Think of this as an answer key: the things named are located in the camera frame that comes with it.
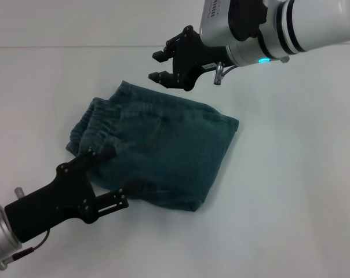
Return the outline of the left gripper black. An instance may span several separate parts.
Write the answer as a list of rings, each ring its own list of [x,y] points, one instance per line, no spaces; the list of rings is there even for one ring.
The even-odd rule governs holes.
[[[139,199],[142,182],[130,180],[123,184],[104,182],[99,186],[108,190],[96,197],[87,171],[117,156],[114,147],[85,153],[56,168],[56,177],[45,187],[5,206],[11,230],[25,243],[56,225],[78,218],[92,224],[98,217],[129,207],[129,199]]]

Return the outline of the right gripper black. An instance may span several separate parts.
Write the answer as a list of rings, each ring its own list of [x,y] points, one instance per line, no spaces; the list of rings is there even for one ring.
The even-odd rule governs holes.
[[[204,73],[214,71],[218,63],[232,65],[225,46],[208,47],[193,27],[187,26],[165,43],[163,50],[154,52],[152,58],[159,63],[173,58],[173,72],[153,72],[148,78],[165,88],[192,90],[197,79]]]

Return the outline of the blue denim shorts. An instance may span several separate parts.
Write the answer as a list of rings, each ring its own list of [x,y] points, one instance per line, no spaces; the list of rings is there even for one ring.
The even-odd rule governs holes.
[[[74,156],[116,153],[89,172],[96,185],[124,189],[166,209],[196,211],[205,202],[239,121],[209,105],[122,82],[94,98],[70,132]]]

